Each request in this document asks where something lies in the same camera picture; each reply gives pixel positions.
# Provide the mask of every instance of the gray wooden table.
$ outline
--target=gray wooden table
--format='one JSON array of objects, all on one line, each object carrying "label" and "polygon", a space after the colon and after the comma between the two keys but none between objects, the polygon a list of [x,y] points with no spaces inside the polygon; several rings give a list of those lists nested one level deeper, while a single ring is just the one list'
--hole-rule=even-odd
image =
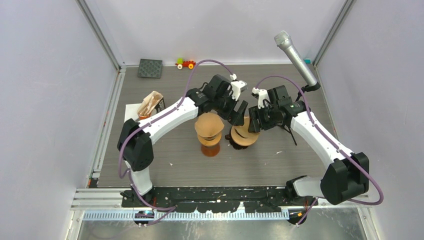
[{"label": "gray wooden table", "polygon": [[[262,78],[269,75],[284,75],[301,86],[305,81],[290,64],[278,65],[230,65],[237,78],[247,82],[248,90],[240,99],[246,100],[249,107],[257,104],[251,90]],[[146,79],[137,77],[137,68],[128,68],[120,93],[116,115],[107,144],[104,163],[98,181],[99,187],[127,187],[129,180],[119,179],[117,163],[119,152],[117,142],[124,123],[126,104],[141,103],[153,90],[164,95],[167,106],[175,103],[183,94],[190,70],[167,66],[163,68],[162,78]],[[190,84],[199,88],[209,82],[215,74],[229,77],[221,66],[200,66]],[[261,88],[270,89],[285,85],[293,99],[297,90],[289,82],[270,78]],[[310,107],[322,125],[333,133],[333,127],[321,90],[306,94]],[[224,137],[220,141],[217,156],[207,157],[201,153],[194,122],[185,122],[162,137],[154,146],[154,160],[150,165],[150,177],[158,187],[183,186],[281,186],[287,180],[308,175],[322,176],[324,167],[321,160],[309,145],[296,133],[298,146],[292,137],[280,128],[262,131],[258,141],[244,150],[235,150]],[[230,130],[225,122],[223,134]]]}]

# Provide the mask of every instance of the reflective metal surface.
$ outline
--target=reflective metal surface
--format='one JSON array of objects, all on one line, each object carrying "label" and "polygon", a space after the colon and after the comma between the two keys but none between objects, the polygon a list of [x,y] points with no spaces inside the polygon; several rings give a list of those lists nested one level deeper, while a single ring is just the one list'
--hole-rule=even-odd
[{"label": "reflective metal surface", "polygon": [[138,228],[134,222],[84,221],[79,240],[363,240],[356,208],[316,208],[299,228],[285,220],[164,221]]}]

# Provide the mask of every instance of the microphone head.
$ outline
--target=microphone head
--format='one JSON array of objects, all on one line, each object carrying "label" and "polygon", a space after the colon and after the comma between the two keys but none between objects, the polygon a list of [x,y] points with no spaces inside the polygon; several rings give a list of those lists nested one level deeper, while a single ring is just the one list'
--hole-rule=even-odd
[{"label": "microphone head", "polygon": [[292,45],[292,39],[286,31],[281,31],[274,37],[274,40],[277,46],[282,50],[285,50]]}]

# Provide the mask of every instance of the floor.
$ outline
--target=floor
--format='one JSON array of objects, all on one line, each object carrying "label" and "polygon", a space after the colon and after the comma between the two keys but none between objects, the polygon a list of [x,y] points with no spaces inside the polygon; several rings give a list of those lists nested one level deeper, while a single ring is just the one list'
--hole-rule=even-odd
[{"label": "floor", "polygon": [[[276,65],[230,65],[237,78],[248,83],[248,90],[240,99],[257,105],[250,91],[258,81],[269,75],[284,75],[299,85],[305,81],[291,64]],[[153,90],[164,95],[165,105],[175,103],[183,94],[190,74],[188,68],[178,70],[173,66],[163,68],[160,79],[137,77],[137,68],[126,70],[116,114],[113,120],[110,138],[107,144],[104,163],[98,181],[99,187],[127,187],[129,180],[119,179],[117,162],[119,152],[117,142],[124,123],[126,104],[141,103]],[[218,65],[199,66],[194,74],[190,88],[199,88],[203,82],[209,82],[215,74],[228,77],[226,70]],[[271,89],[285,85],[292,98],[297,91],[289,82],[271,78],[261,85]],[[310,108],[321,124],[333,133],[332,123],[321,90],[306,94]],[[281,186],[286,181],[308,175],[322,176],[324,167],[321,160],[309,145],[296,133],[298,146],[292,137],[280,128],[262,131],[258,141],[244,150],[235,150],[224,138],[220,141],[220,152],[215,157],[201,153],[196,137],[194,122],[187,121],[162,137],[154,146],[154,160],[150,165],[150,177],[158,187],[187,186]],[[225,122],[223,133],[227,133],[230,124]]]},{"label": "floor", "polygon": [[78,240],[365,240],[356,208],[313,208],[299,228],[285,220],[162,221],[138,228],[134,222],[83,221]]}]

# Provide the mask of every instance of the brown paper filter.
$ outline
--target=brown paper filter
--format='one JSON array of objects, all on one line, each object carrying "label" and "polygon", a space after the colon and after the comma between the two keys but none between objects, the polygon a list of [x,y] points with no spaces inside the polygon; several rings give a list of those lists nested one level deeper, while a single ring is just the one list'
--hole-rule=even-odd
[{"label": "brown paper filter", "polygon": [[259,132],[249,132],[249,120],[250,117],[245,116],[243,126],[233,126],[231,128],[231,137],[234,142],[240,146],[250,146],[258,140]]},{"label": "brown paper filter", "polygon": [[208,112],[198,117],[194,123],[194,129],[200,143],[209,147],[216,145],[221,140],[224,124],[218,115]]}]

